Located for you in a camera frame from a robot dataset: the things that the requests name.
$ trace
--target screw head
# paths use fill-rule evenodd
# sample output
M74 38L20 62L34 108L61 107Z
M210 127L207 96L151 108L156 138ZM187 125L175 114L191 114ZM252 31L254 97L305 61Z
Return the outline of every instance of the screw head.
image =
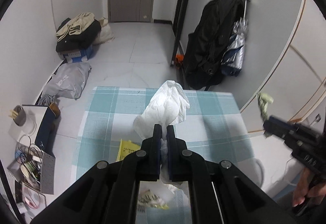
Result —
M139 151L136 152L136 155L138 157L144 157L144 156L146 156L146 154L147 154L147 152L144 151L144 150L139 150Z
M191 156L191 154L192 154L192 151L191 150L183 150L182 151L182 155L183 156L189 157L189 156Z
M231 167L231 162L227 161L227 160L224 160L224 161L221 161L221 166L225 169L229 169Z
M104 169L104 168L107 167L107 165L108 165L107 162L105 162L105 161L100 161L100 162L97 163L96 167L97 167L98 169Z

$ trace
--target wire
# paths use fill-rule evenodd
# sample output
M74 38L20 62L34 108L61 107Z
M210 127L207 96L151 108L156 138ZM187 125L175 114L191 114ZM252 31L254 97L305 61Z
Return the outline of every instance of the wire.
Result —
M31 207L29 204L28 204L28 206L29 206L30 208L33 208L33 209L38 209L38 208L40 207L40 204L41 204L41 197L40 197L40 194L37 193L38 196L39 196L39 204L36 205L34 199L32 198L32 195L31 195L30 192L29 192L29 188L26 187L26 189L27 189L27 193L28 193L28 195L29 195L29 198L30 198L30 199L33 201L33 203L34 203L34 205L32 204L32 207Z
M284 181L284 182L286 182L288 185L291 185L291 186L297 186L296 184L291 183L288 179L284 179L284 178L285 178L285 175L286 175L286 173L287 173L287 165L288 165L288 163L289 163L292 159L294 159L294 157L292 157L291 159L289 159L289 160L286 162L286 164L285 164L285 170L284 170L284 173L283 173L283 177L282 177L282 179L281 179L281 180L278 180L278 181L276 181L276 182L274 182L274 183L278 183L278 182Z
M27 149L27 153L26 153L26 147L27 147L27 146L24 145L24 151L22 151L22 150L19 148L20 141L21 141L22 138L25 137L25 136L29 138L29 146L28 146L28 149ZM35 152L36 152L36 155L39 157L39 159L40 159L40 161L41 161L40 163L42 164L42 159L41 159L41 157L40 157L40 154L39 154L37 148L40 150L40 153L43 153L42 150L41 150L41 149L40 149L36 144L32 143L32 139L31 139L30 136L28 136L28 135L26 135L26 134L23 134L23 135L19 138L19 140L18 140L18 142L17 142L17 145L16 145L16 152L17 152L17 149L21 152L21 154L19 155L19 159L20 159L20 161L21 161L21 164L25 167L25 169L27 170L27 172L29 172L29 175L30 175L31 177L33 177L33 179L34 179L38 184L40 184L40 181L38 180L37 176L34 174L34 172L37 171L38 174L40 175L40 170L39 170L39 168L38 168L36 162L35 162L35 161L33 160L33 158L32 158L32 156L33 156L33 149L34 149ZM29 164L30 164L31 167L33 168L33 171L32 171L31 169L29 169L29 168L26 166L26 162L29 162Z

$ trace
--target beige cloth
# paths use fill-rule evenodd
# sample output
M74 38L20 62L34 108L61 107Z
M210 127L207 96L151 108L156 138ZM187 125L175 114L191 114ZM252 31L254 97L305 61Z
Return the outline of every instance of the beige cloth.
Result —
M94 18L95 15L93 13L81 13L75 18L69 20L69 22L55 34L58 38L58 42L67 34L79 35L94 22Z
M111 31L108 19L103 17L100 18L98 21L101 24L101 31L97 34L97 37L93 42L94 45L106 43L115 38Z

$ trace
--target floor tile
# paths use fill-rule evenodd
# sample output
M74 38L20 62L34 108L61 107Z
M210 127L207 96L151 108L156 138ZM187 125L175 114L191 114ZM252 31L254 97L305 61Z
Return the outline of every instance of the floor tile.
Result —
M92 61L129 62L136 43L135 36L116 37L112 41L94 46Z
M55 135L52 152L55 156L54 195L46 195L47 204L61 195L70 186L71 163L76 139Z
M159 24L159 23L143 23L139 30L138 36L148 37L152 35L161 34L163 36L170 35L173 33L172 25Z
M135 63L130 87L159 88L167 80L177 81L175 68L167 63Z
M147 36L144 33L136 39L130 62L168 63L172 57L175 40L172 28L149 32Z
M91 92L95 86L129 87L133 63L93 63L92 60L89 63L92 70L81 97L77 100L58 98L61 115L57 133L60 135L77 138L80 122L84 111L88 109Z
M138 36L144 23L110 23L111 31L115 37Z

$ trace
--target umbrella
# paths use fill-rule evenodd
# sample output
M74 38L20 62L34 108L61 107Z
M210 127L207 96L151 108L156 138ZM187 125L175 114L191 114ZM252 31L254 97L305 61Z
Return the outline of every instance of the umbrella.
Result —
M246 19L248 1L245 0L243 18L234 23L233 33L221 62L221 72L227 76L238 76L242 70L248 25Z

